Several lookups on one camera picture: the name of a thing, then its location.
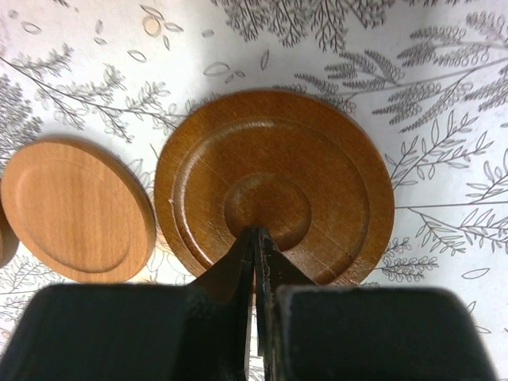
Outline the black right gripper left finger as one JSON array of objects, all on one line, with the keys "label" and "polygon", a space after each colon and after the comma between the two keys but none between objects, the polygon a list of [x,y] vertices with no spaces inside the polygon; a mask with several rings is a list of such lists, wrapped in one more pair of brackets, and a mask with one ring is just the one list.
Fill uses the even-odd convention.
[{"label": "black right gripper left finger", "polygon": [[254,228],[186,286],[72,284],[34,295],[4,380],[245,380]]}]

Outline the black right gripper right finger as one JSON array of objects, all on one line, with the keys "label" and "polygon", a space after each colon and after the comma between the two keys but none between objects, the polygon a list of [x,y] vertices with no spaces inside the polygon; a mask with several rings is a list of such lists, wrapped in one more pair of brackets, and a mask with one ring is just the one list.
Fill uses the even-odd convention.
[{"label": "black right gripper right finger", "polygon": [[258,352],[268,380],[492,380],[455,294],[436,287],[320,286],[254,236]]}]

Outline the dark grooved wooden coaster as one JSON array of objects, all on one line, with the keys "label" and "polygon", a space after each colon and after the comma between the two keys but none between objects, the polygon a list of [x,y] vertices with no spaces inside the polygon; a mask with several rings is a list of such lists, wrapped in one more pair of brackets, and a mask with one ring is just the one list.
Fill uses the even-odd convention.
[{"label": "dark grooved wooden coaster", "polygon": [[1,229],[0,265],[1,267],[5,267],[16,254],[19,245],[19,240],[6,217],[3,204],[1,204],[0,209],[0,229]]},{"label": "dark grooved wooden coaster", "polygon": [[166,242],[195,276],[255,226],[315,283],[356,285],[394,224],[390,176],[370,137],[329,104],[283,90],[197,108],[160,152],[154,200]]}]

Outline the light wooden coaster front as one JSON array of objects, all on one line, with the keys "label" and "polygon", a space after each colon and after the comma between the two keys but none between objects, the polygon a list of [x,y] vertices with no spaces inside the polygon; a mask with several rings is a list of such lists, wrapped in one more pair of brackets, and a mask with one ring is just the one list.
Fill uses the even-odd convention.
[{"label": "light wooden coaster front", "polygon": [[69,279],[124,282],[154,249],[156,222],[144,188],[90,142],[51,137],[21,148],[3,172],[1,197],[20,242]]}]

